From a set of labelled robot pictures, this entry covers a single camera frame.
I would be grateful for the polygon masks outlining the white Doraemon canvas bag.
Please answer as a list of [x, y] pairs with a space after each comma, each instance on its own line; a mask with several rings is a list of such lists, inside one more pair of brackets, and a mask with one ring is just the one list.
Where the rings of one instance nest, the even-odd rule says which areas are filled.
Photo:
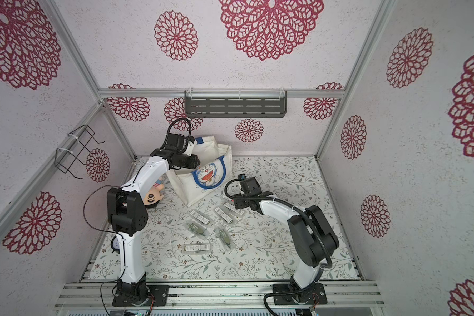
[[200, 160], [195, 170], [167, 172], [167, 178], [182, 203], [191, 207], [233, 177], [233, 147], [220, 144], [214, 136], [198, 137], [192, 150]]

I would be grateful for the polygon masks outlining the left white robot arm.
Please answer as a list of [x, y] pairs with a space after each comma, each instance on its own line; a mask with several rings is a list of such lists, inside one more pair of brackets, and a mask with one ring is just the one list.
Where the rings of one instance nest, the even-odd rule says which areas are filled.
[[121, 262], [117, 292], [136, 304], [148, 298], [147, 278], [142, 263], [142, 231], [148, 222], [144, 200], [154, 184], [174, 168], [195, 170], [200, 160], [192, 153], [193, 143], [181, 150], [156, 149], [128, 182], [107, 192], [108, 221], [118, 241]]

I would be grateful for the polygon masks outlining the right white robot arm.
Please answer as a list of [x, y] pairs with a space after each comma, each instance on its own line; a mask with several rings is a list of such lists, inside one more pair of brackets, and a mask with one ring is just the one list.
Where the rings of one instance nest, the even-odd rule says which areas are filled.
[[311, 290], [324, 271], [333, 268], [333, 254], [340, 246], [337, 235], [322, 210], [316, 205], [300, 208], [270, 192], [257, 196], [226, 196], [237, 209], [250, 208], [285, 224], [291, 235], [300, 263], [290, 279], [290, 290]]

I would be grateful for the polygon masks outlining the clear compass set hidden case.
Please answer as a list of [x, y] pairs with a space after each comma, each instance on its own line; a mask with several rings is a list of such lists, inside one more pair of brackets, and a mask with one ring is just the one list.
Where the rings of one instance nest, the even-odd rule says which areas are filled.
[[229, 215], [227, 214], [225, 211], [223, 211], [221, 208], [219, 207], [216, 207], [214, 209], [214, 212], [223, 220], [225, 221], [227, 224], [232, 224], [234, 222], [234, 219]]

